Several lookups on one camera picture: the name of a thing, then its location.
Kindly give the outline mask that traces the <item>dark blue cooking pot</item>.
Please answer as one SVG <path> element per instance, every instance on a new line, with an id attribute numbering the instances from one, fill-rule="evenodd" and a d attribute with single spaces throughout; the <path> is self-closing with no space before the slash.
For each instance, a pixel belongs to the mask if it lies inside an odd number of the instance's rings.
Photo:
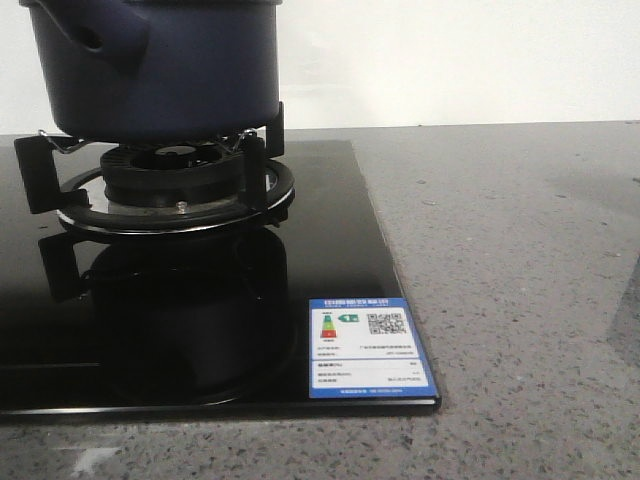
<path id="1" fill-rule="evenodd" d="M 279 110 L 274 1 L 30 1 L 55 124 L 112 143 L 206 140 Z"/>

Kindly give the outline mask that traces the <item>black pot support grate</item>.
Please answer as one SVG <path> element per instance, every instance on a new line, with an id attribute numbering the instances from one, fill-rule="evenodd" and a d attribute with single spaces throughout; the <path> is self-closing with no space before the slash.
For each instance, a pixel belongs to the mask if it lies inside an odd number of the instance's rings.
<path id="1" fill-rule="evenodd" d="M 120 146 L 152 149 L 172 145 L 214 145 L 243 154 L 242 186 L 229 196 L 201 204 L 180 201 L 171 207 L 139 207 L 107 198 L 100 164 L 61 183 L 54 155 L 73 154 L 86 141 L 51 136 L 44 131 L 15 140 L 29 208 L 54 211 L 69 228 L 104 236 L 173 235 L 222 230 L 244 225 L 277 225 L 287 217 L 295 197 L 294 176 L 278 157 L 284 153 L 284 114 L 266 124 L 266 135 L 254 128 L 203 141 Z"/>

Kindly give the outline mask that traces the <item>blue energy label sticker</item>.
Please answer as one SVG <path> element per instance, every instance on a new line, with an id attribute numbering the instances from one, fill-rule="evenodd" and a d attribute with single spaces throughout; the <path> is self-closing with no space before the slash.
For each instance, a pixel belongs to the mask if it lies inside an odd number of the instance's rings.
<path id="1" fill-rule="evenodd" d="M 403 298 L 309 301 L 309 397 L 434 400 L 422 341 Z"/>

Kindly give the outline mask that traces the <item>black round gas burner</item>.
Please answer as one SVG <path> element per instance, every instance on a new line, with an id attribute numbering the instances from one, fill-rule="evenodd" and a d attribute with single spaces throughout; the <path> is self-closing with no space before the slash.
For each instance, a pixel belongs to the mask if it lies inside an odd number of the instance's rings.
<path id="1" fill-rule="evenodd" d="M 105 194 L 139 207 L 201 204 L 236 193 L 242 186 L 243 154 L 214 145 L 140 149 L 120 146 L 100 159 Z"/>

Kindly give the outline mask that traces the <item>black glass gas stove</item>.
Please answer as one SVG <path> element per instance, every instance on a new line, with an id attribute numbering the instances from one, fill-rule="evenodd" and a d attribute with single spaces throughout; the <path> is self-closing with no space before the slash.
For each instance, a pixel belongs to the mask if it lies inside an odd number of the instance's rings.
<path id="1" fill-rule="evenodd" d="M 27 206 L 1 149 L 1 419 L 425 415 L 309 397 L 309 301 L 403 298 L 351 145 L 295 142 L 288 218 L 224 236 L 94 241 Z"/>

